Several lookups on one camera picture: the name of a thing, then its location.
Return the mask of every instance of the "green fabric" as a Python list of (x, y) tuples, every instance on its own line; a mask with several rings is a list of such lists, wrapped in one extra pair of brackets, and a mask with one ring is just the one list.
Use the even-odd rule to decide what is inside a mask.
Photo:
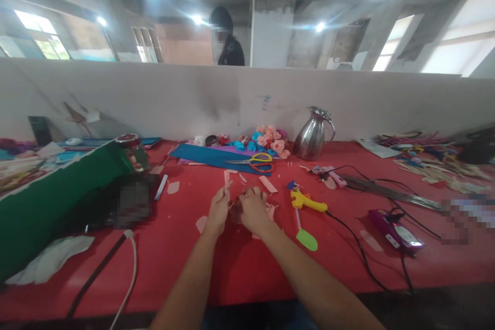
[(23, 269), (50, 243), (58, 222), (89, 191), (130, 172), (124, 156), (110, 142), (0, 201), (0, 282)]
[(318, 250), (318, 241), (305, 230), (300, 229), (295, 238), (308, 250)]

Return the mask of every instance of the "purple device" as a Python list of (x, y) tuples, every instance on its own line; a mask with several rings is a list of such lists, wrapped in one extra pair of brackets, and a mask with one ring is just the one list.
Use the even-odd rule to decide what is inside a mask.
[(390, 223), (387, 220), (389, 214), (389, 211), (383, 209), (368, 211), (370, 220), (394, 248), (400, 250), (402, 247), (405, 253), (414, 256), (416, 251), (424, 247), (424, 242), (414, 236), (402, 223)]

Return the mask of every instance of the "hand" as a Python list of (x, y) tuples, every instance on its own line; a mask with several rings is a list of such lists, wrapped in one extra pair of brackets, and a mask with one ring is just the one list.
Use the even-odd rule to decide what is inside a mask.
[(254, 187), (241, 194), (239, 201), (242, 204), (242, 224), (252, 233), (260, 236), (272, 224), (266, 209), (267, 194), (261, 193), (259, 187)]
[(220, 188), (211, 199), (210, 212), (208, 213), (204, 233), (212, 234), (216, 238), (222, 234), (230, 204), (230, 192), (224, 187)]

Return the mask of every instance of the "forearm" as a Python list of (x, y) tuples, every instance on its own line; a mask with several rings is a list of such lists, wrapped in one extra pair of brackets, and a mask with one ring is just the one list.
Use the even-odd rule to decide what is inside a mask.
[(384, 329), (351, 291), (304, 253), (275, 223), (260, 238), (320, 329)]
[(210, 288), (211, 268), (217, 237), (202, 234), (179, 279), (150, 329), (199, 329)]

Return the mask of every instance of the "white cable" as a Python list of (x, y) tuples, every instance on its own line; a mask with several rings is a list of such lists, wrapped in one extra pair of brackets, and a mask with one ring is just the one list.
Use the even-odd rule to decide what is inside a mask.
[(133, 290), (134, 282), (136, 281), (136, 273), (138, 271), (138, 251), (136, 249), (136, 242), (134, 241), (134, 237), (133, 237), (134, 234), (133, 234), (133, 232), (130, 229), (125, 230), (124, 231), (124, 234), (125, 234), (125, 237), (127, 237), (128, 239), (130, 239), (130, 241), (133, 243), (133, 250), (134, 250), (133, 279), (130, 282), (129, 290), (127, 291), (127, 294), (125, 295), (124, 301), (122, 302), (122, 305), (120, 306), (119, 311), (115, 315), (115, 319), (113, 320), (113, 323), (112, 323), (112, 326), (110, 327), (110, 330), (113, 330), (113, 327), (117, 323), (117, 319), (120, 316), (120, 312), (122, 312), (122, 310), (125, 307), (125, 304), (127, 303), (127, 300), (129, 299), (130, 292)]

